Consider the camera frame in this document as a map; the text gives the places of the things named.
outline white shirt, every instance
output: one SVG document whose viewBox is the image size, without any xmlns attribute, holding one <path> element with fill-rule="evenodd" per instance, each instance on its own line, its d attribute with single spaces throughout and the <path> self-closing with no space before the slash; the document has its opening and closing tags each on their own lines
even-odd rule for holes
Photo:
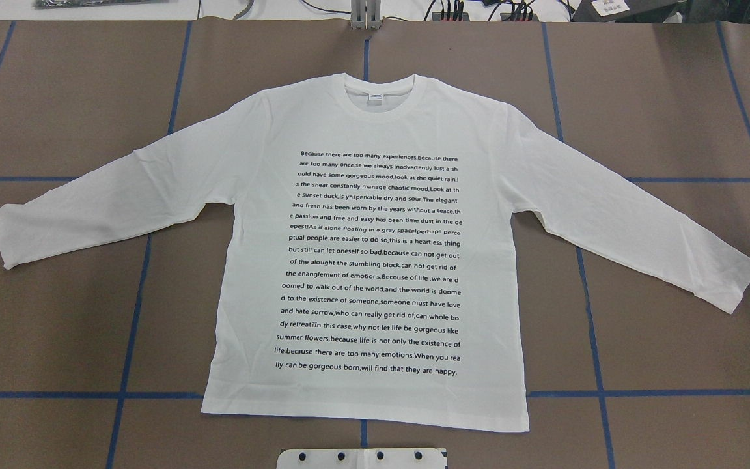
<svg viewBox="0 0 750 469">
<path fill-rule="evenodd" d="M 419 75 L 259 92 L 4 205 L 0 250 L 10 269 L 211 202 L 235 220 L 202 412 L 527 431 L 512 212 L 729 313 L 750 282 L 746 255 L 511 105 Z"/>
</svg>

